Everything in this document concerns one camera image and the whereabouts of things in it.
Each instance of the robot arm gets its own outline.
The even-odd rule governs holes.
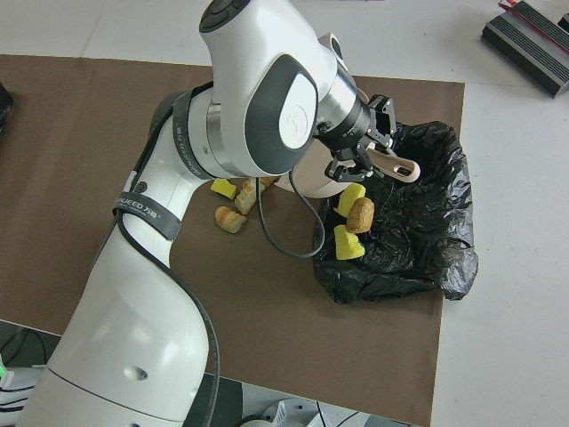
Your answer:
[[[286,173],[314,135],[337,181],[373,172],[370,143],[390,150],[389,100],[366,105],[335,37],[318,40],[287,0],[215,0],[200,31],[213,85],[176,94],[156,114],[19,427],[181,426],[208,354],[204,310],[168,266],[194,190],[216,177]]]

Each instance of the wooden handle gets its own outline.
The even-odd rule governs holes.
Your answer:
[[[386,175],[402,182],[414,182],[421,174],[421,168],[412,160],[389,156],[374,149],[368,149],[372,163]]]

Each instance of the black velcro strap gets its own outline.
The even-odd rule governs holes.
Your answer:
[[[184,162],[184,165],[190,172],[202,180],[211,180],[213,177],[197,162],[196,156],[194,156],[194,152],[189,145],[188,113],[189,104],[193,96],[195,95],[192,92],[186,92],[174,102],[172,113],[174,144],[181,161]]]
[[[117,209],[138,216],[170,241],[173,241],[180,231],[181,221],[176,215],[152,198],[140,193],[122,192],[119,194],[113,214]]]

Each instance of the gray floor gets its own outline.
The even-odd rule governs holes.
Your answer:
[[[45,358],[49,359],[59,340],[60,338],[57,335],[37,331],[30,332],[21,326],[15,326],[0,320],[0,348],[2,349],[2,359],[8,367],[42,365],[44,363],[44,351]],[[184,426],[195,427],[201,425],[204,413],[208,408],[208,393],[211,388],[212,376],[206,375]],[[245,416],[262,414],[267,407],[270,407],[275,402],[290,397],[295,396],[222,378],[213,414],[212,427],[233,427]],[[355,412],[351,409],[328,405],[324,402],[321,404],[321,408],[333,426],[337,426],[342,420]],[[405,426],[411,427],[409,424],[397,423],[387,418],[361,413],[350,418],[349,421],[342,425],[342,427]]]

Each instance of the white tabletop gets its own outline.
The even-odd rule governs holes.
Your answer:
[[[1,0],[0,53],[209,65],[208,0]],[[497,0],[296,0],[352,74],[466,82],[480,268],[445,302],[434,427],[567,425],[569,94],[552,100],[480,42]],[[569,0],[532,0],[557,20]]]

